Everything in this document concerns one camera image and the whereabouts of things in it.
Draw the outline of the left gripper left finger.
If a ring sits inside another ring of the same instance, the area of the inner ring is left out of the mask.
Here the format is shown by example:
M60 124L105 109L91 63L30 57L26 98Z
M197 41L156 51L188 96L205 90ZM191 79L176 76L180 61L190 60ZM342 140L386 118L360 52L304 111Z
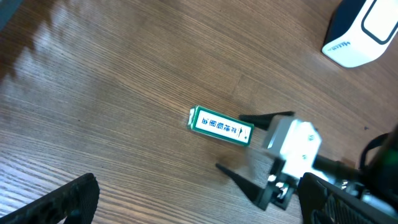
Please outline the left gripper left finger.
M4 216L1 223L51 224L93 221L100 188L96 177L87 173L30 204Z

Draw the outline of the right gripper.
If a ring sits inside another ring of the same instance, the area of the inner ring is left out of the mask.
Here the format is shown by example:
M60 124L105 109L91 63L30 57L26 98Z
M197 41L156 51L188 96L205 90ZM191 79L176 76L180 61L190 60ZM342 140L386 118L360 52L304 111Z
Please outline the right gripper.
M262 115L239 115L239 120L253 124L256 128L267 131L271 121L275 116L294 116L294 111L284 111ZM243 194L258 208L265 211L270 203L286 210L290 199L297 189L298 179L282 172L285 161L274 159L274 163L269 172L269 179L264 188L247 180L243 176L229 170L227 167L217 163L215 166L227 175L240 188Z

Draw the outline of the small green box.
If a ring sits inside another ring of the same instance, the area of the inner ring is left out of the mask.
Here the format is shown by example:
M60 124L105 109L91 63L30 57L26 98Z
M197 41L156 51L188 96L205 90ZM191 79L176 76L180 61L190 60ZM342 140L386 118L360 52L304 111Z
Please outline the small green box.
M187 128L223 141L249 146L254 125L226 116L200 105L190 109Z

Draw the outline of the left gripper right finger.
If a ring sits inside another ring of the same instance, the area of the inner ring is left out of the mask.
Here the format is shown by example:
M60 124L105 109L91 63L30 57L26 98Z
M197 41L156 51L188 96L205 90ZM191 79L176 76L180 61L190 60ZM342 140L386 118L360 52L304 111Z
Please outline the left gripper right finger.
M304 224L397 224L397 219L307 172L298 184Z

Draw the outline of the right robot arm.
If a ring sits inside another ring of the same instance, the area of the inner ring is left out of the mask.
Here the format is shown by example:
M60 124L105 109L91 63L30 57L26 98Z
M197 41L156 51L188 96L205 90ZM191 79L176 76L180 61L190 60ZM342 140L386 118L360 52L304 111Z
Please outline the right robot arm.
M241 189L258 208L270 203L285 210L293 194L301 188L300 180L312 173L357 198L369 191L371 198L384 208L397 210L397 131L382 134L363 149L358 168L319 155L322 138L308 121L295 117L293 111L241 115L239 120L266 131L262 144L274 163L266 187L262 188L221 164L216 167Z

